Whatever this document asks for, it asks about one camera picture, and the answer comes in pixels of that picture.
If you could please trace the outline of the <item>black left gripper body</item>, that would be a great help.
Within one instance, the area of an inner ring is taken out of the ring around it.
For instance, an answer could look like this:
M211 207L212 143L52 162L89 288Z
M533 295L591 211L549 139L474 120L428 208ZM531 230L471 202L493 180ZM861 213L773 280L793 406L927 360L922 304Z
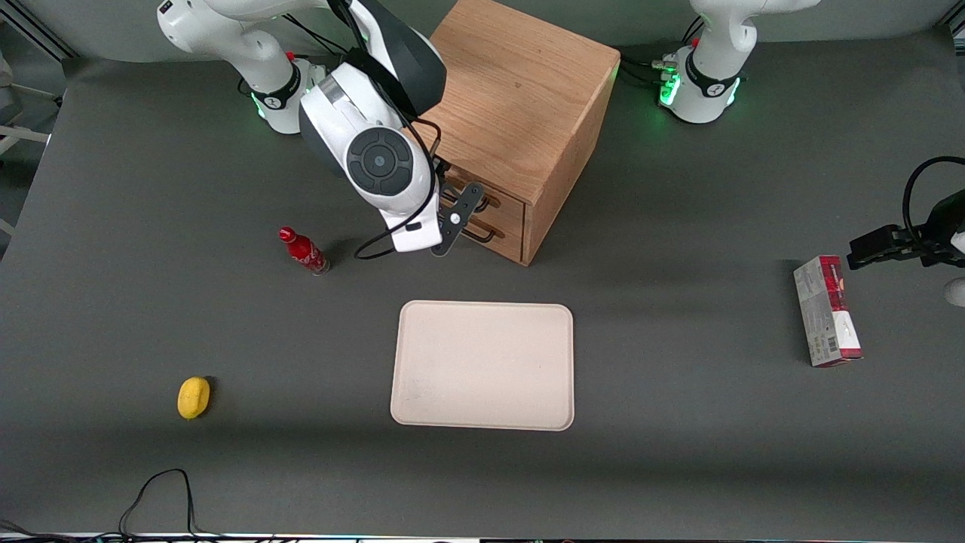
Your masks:
M927 220L914 227L919 236L921 265L946 264L964 268L963 248L964 190L939 201Z

